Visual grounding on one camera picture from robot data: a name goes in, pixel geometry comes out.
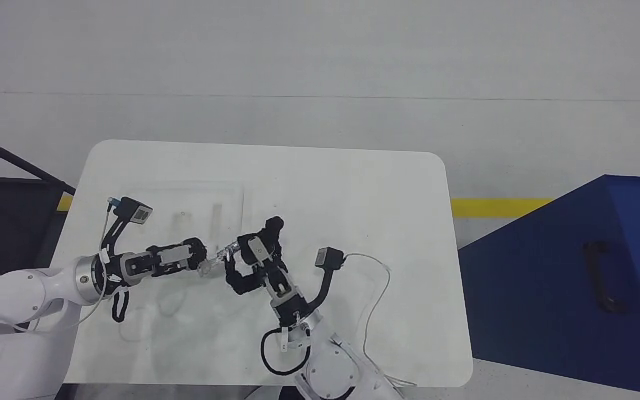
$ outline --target white floor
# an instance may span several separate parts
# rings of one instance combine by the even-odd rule
[[[454,197],[555,197],[640,174],[639,17],[628,0],[0,0],[0,143],[72,184],[95,143],[136,138],[431,151]],[[504,222],[456,221],[459,244]],[[482,362],[411,395],[640,398]]]

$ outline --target blue platform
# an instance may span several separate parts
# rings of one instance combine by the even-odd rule
[[[602,176],[459,255],[475,358],[640,391],[640,178]]]

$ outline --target yellow stripe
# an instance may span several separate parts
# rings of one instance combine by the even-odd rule
[[[71,208],[72,196],[64,195],[58,211]],[[451,199],[454,218],[518,218],[548,204],[553,199]]]
[[[71,208],[71,200],[73,200],[73,196],[68,194],[63,194],[60,198],[60,202],[58,203],[58,210],[60,212],[68,212]]]

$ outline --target white cable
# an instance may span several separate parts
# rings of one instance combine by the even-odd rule
[[[364,354],[365,357],[367,357],[367,360],[369,360],[373,365],[375,365],[376,368],[380,369],[380,367],[378,366],[378,364],[375,363],[375,361],[373,361],[371,359],[371,357],[369,357],[369,355],[367,354],[367,338],[369,336],[369,322],[371,321],[371,316],[373,315],[373,312],[375,311],[376,307],[378,307],[378,304],[380,303],[380,300],[382,300],[382,297],[384,296],[384,294],[387,291],[387,288],[389,287],[389,283],[391,283],[391,268],[389,268],[389,266],[385,263],[383,263],[382,261],[378,260],[377,258],[370,256],[368,254],[364,254],[364,253],[349,253],[347,255],[344,256],[344,262],[347,262],[347,258],[351,257],[351,256],[360,256],[360,257],[365,257],[368,258],[370,260],[373,260],[375,262],[377,262],[378,264],[380,264],[382,266],[382,268],[384,268],[384,270],[387,272],[387,283],[384,285],[384,289],[382,289],[382,292],[380,293],[380,296],[378,297],[378,300],[376,300],[375,304],[373,305],[373,308],[371,308],[371,311],[369,312],[369,316],[367,317],[367,322],[364,326],[364,341],[362,342],[362,353]],[[410,382],[410,381],[406,381],[404,379],[400,379],[400,378],[396,378],[394,376],[391,375],[384,375],[389,382],[395,386],[417,386],[417,384],[415,384],[414,382]]]
[[[102,244],[102,238],[104,238],[104,233],[107,230],[107,221],[109,221],[109,211],[110,210],[111,210],[111,207],[109,207],[107,209],[107,217],[105,218],[104,226],[102,227],[102,235],[100,235],[100,244]],[[100,305],[100,303],[104,299],[104,294],[105,294],[106,291],[107,291],[107,268],[103,265],[102,266],[102,291],[100,292],[100,297],[98,297],[98,301],[91,308],[91,311],[89,311],[89,313],[87,315],[85,315],[84,317],[82,317],[78,322],[76,322],[74,324],[71,324],[71,325],[68,325],[68,326],[65,326],[63,328],[51,329],[51,330],[48,330],[48,331],[36,331],[36,328],[40,324],[40,318],[38,318],[36,320],[36,324],[33,327],[33,329],[25,329],[25,328],[22,328],[22,327],[20,327],[18,325],[6,322],[4,320],[2,320],[2,323],[5,324],[5,325],[9,325],[13,329],[15,329],[17,331],[20,331],[20,332],[37,333],[37,334],[63,332],[63,331],[66,331],[68,329],[75,328],[76,326],[78,326],[81,323],[83,323],[84,321],[86,321],[98,309],[98,306]]]

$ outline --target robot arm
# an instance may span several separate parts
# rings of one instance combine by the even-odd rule
[[[53,400],[69,368],[75,328],[107,296],[119,288],[135,286],[145,277],[197,269],[206,249],[196,238],[182,243],[151,246],[138,254],[115,254],[115,244],[128,223],[144,223],[151,208],[133,199],[110,199],[117,219],[104,236],[98,254],[80,257],[64,268],[13,271],[0,276],[0,397]],[[112,315],[124,318],[114,301]],[[81,306],[94,305],[83,319]],[[48,329],[17,326],[56,313]]]
[[[60,311],[65,301],[92,305],[120,287],[137,285],[145,277],[195,270],[206,260],[207,250],[197,238],[151,246],[137,254],[115,254],[115,243],[124,227],[129,222],[144,223],[152,210],[128,197],[110,199],[109,208],[114,208],[117,219],[104,236],[100,253],[80,257],[70,267],[19,270],[0,277],[1,322],[29,322]],[[121,316],[114,311],[114,319],[121,322],[124,311]]]
[[[227,282],[236,293],[263,286],[271,296],[270,305],[280,326],[262,338],[260,350],[265,367],[277,375],[293,375],[298,391],[308,400],[402,399],[384,373],[362,352],[343,341],[317,310],[327,297],[334,271],[344,263],[344,253],[333,248],[318,251],[315,265],[324,275],[318,295],[307,302],[282,261],[278,240],[283,226],[279,217],[267,220],[259,232],[239,237],[225,258]],[[243,261],[252,266],[252,274],[242,277],[235,270],[233,253],[238,251]],[[264,346],[273,334],[280,334],[282,351],[304,349],[304,358],[297,367],[278,371],[269,365]]]

